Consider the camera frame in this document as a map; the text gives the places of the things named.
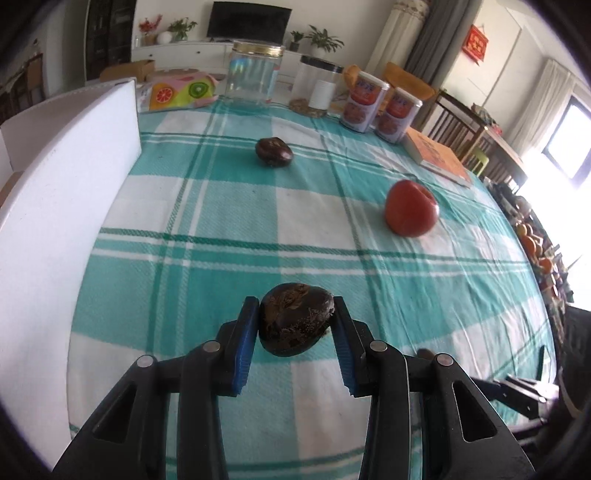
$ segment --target book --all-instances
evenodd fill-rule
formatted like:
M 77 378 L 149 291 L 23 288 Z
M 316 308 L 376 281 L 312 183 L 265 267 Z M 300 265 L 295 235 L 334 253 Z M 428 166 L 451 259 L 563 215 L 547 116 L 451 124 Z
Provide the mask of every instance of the book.
M 451 148 L 431 140 L 414 128 L 408 128 L 402 146 L 420 166 L 460 185 L 469 187 L 472 179 Z

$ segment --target fruit print packaging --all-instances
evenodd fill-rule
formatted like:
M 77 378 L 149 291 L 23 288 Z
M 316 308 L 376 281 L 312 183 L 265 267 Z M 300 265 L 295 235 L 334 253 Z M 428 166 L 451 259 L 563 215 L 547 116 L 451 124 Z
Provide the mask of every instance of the fruit print packaging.
M 389 87 L 388 82 L 369 73 L 359 72 L 355 86 L 349 93 L 340 122 L 351 130 L 365 133 L 374 121 Z
M 217 100 L 217 80 L 205 72 L 165 77 L 152 85 L 150 111 L 198 108 Z

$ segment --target gold jar lid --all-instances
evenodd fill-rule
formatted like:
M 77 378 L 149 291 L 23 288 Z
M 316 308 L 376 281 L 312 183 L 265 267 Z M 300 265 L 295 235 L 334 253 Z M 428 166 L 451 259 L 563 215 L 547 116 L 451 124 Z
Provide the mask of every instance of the gold jar lid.
M 285 47 L 283 45 L 271 45 L 268 43 L 255 43 L 247 41 L 236 41 L 232 51 L 247 55 L 265 55 L 267 57 L 282 57 Z

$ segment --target window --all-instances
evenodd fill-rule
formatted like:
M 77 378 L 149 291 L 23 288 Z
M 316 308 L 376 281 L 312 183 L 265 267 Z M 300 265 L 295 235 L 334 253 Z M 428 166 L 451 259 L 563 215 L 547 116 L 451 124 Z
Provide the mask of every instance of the window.
M 564 111 L 544 155 L 579 187 L 591 171 L 591 112 L 575 97 Z

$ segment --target television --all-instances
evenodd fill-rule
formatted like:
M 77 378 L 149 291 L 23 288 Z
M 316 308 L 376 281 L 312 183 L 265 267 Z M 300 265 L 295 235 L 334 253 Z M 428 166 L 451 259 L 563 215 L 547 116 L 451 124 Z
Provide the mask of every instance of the television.
M 291 9 L 242 2 L 214 2 L 207 36 L 281 45 Z

